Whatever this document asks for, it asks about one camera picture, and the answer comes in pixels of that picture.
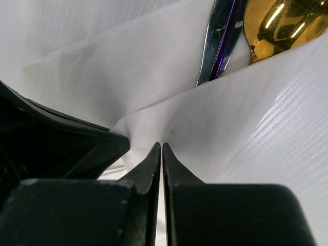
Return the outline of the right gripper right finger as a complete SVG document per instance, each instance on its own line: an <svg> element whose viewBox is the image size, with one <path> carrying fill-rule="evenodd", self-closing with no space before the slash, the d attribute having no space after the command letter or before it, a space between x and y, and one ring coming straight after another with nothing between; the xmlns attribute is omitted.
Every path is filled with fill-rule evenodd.
<svg viewBox="0 0 328 246"><path fill-rule="evenodd" d="M207 184L162 147L168 245L315 245L296 196L278 184Z"/></svg>

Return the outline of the gold ornate spoon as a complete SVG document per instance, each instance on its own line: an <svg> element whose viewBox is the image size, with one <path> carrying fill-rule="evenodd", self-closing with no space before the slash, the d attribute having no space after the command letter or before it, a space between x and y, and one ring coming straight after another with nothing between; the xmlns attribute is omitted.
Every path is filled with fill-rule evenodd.
<svg viewBox="0 0 328 246"><path fill-rule="evenodd" d="M327 1L248 1L243 29L252 65L319 37L327 29Z"/></svg>

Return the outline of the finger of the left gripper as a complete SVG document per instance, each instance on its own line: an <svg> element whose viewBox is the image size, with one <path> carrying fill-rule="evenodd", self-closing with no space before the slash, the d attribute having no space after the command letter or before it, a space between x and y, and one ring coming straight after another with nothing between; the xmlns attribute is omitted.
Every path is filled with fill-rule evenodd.
<svg viewBox="0 0 328 246"><path fill-rule="evenodd" d="M129 139L47 108L1 83L1 202L25 179L93 179Z"/></svg>

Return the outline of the silver table knife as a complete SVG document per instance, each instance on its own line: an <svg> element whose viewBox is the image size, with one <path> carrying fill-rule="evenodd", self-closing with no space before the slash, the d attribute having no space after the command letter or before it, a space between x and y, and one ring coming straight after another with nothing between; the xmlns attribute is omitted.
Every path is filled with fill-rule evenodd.
<svg viewBox="0 0 328 246"><path fill-rule="evenodd" d="M197 86L209 82L209 77L212 71L213 64L217 55L217 51L226 28L229 13L231 11L233 1L214 1L209 15L209 20L206 29L206 36L204 39L204 46L202 52L202 60L200 66ZM232 56L233 50L239 40L240 34L243 30L243 17L247 1L244 1L240 9L239 16L235 25L235 29L231 36L230 43L225 54L222 67L220 69L220 76L225 71L228 62Z"/></svg>

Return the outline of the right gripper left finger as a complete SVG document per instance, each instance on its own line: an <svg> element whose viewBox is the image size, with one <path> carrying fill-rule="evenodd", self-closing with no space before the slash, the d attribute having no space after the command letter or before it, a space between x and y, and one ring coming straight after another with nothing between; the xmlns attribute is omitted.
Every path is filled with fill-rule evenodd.
<svg viewBox="0 0 328 246"><path fill-rule="evenodd" d="M1 210L1 245L154 245L161 146L117 181L27 179Z"/></svg>

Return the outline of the white paper napkin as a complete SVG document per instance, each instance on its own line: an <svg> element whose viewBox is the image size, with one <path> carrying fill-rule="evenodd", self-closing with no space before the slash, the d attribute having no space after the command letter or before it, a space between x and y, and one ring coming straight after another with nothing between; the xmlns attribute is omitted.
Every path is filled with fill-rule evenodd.
<svg viewBox="0 0 328 246"><path fill-rule="evenodd" d="M1 79L210 182L327 181L327 33L196 86L212 1L1 1Z"/></svg>

